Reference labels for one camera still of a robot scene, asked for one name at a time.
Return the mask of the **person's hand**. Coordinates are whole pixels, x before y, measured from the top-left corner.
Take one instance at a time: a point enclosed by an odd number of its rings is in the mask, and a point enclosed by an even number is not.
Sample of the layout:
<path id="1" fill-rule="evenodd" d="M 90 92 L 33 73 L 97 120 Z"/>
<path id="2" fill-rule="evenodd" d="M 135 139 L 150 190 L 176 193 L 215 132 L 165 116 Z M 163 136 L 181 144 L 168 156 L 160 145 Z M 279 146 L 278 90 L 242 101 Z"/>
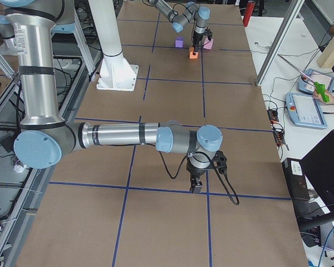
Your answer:
<path id="1" fill-rule="evenodd" d="M 323 98 L 322 98 L 322 95 L 319 94 L 316 90 L 314 90 L 313 92 L 313 97 L 325 104 L 331 104 L 331 103 L 334 103 L 334 97 L 328 92 L 328 91 L 325 91 L 325 96 L 328 97 L 328 101 L 324 101 Z"/>

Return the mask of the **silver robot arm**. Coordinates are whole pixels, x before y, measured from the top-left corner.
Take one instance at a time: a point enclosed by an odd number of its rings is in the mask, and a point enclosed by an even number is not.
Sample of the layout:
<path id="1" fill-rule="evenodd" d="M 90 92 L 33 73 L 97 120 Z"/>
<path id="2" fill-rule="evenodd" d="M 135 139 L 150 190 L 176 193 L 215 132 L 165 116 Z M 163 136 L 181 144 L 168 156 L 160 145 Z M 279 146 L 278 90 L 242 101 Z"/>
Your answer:
<path id="1" fill-rule="evenodd" d="M 165 1 L 148 1 L 180 32 L 190 22 L 195 23 L 192 52 L 197 52 L 205 36 L 210 9 L 194 2 L 186 4 L 177 14 Z M 200 177 L 214 169 L 216 155 L 223 135 L 213 125 L 197 131 L 184 129 L 173 122 L 123 123 L 91 125 L 88 122 L 67 123 L 60 115 L 57 102 L 52 36 L 57 22 L 63 23 L 74 14 L 68 1 L 0 1 L 4 17 L 13 26 L 18 49 L 18 72 L 24 97 L 25 116 L 20 122 L 21 132 L 13 148 L 20 161 L 34 169 L 46 169 L 57 164 L 63 156 L 91 146 L 150 145 L 164 153 L 184 154 L 190 173 L 190 192 L 202 189 Z M 91 14 L 103 52 L 98 81 L 99 90 L 133 91 L 138 66 L 130 65 L 123 55 L 116 14 L 112 1 L 89 1 Z"/>
<path id="2" fill-rule="evenodd" d="M 192 34 L 193 46 L 190 53 L 192 56 L 197 56 L 198 51 L 203 49 L 203 38 L 206 37 L 208 41 L 212 40 L 213 32 L 207 27 L 210 18 L 210 9 L 194 2 L 181 3 L 181 5 L 185 10 L 179 13 L 166 1 L 148 1 L 148 6 L 153 6 L 161 12 L 177 33 L 181 32 L 189 23 L 194 23 Z"/>

